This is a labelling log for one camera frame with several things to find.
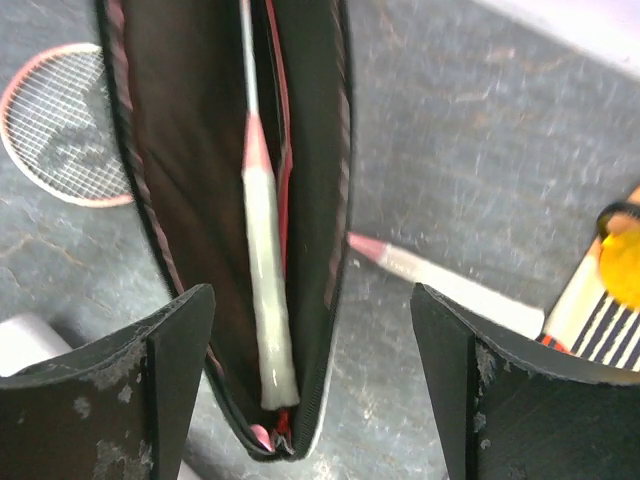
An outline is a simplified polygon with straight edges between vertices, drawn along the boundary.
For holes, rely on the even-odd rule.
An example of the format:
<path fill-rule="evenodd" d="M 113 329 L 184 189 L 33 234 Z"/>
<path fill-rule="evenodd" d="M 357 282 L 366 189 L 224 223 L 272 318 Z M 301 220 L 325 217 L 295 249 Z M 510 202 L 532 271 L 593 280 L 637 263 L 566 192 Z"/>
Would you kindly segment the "pink badminton racket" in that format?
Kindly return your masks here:
<path fill-rule="evenodd" d="M 30 59 L 1 96 L 1 140 L 34 184 L 89 208 L 133 198 L 107 118 L 106 73 L 99 46 L 75 43 Z M 529 339 L 542 330 L 542 310 L 513 300 L 411 252 L 362 235 L 350 246 L 386 271 L 425 284 L 469 311 Z"/>
<path fill-rule="evenodd" d="M 277 227 L 275 178 L 259 113 L 250 3 L 241 1 L 239 11 L 247 95 L 242 180 L 262 385 L 261 406 L 276 411 L 297 405 L 300 398 Z"/>

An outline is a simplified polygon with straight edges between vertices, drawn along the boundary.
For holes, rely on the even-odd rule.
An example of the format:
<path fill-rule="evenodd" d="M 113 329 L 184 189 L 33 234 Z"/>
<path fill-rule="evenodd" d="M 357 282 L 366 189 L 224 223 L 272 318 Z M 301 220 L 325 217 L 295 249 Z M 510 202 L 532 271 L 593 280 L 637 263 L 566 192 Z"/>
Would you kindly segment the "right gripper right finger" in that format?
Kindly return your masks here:
<path fill-rule="evenodd" d="M 638 478 L 638 373 L 544 346 L 425 285 L 410 308 L 450 478 Z"/>

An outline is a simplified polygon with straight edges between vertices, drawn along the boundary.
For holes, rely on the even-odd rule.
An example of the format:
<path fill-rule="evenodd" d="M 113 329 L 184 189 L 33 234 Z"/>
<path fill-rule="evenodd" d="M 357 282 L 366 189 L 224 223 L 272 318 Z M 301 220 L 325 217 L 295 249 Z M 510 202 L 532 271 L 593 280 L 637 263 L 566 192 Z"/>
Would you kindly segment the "pink racket bag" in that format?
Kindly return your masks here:
<path fill-rule="evenodd" d="M 205 371 L 261 462 L 298 461 L 322 429 L 350 227 L 353 86 L 343 1 L 255 1 L 259 101 L 286 214 L 286 296 L 300 403 L 260 405 L 241 168 L 246 94 L 235 1 L 98 1 L 116 141 L 172 296 L 215 293 Z"/>

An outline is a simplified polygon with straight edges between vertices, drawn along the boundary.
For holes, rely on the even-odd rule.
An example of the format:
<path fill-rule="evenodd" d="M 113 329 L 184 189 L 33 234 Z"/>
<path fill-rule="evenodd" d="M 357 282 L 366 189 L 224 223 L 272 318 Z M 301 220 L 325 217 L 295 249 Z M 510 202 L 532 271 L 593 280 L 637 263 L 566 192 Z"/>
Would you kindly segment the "white shuttlecock tube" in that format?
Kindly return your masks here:
<path fill-rule="evenodd" d="M 26 367 L 66 354 L 71 346 L 44 320 L 17 315 L 0 324 L 0 374 L 9 377 Z"/>

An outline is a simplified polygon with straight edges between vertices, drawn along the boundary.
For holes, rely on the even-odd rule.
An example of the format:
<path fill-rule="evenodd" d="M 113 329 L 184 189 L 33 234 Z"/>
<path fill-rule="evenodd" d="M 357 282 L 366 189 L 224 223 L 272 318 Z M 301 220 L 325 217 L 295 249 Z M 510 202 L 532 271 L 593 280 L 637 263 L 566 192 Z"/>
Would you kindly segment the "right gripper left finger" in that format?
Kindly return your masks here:
<path fill-rule="evenodd" d="M 1 376 L 5 479 L 189 479 L 182 464 L 215 310 L 210 286 Z"/>

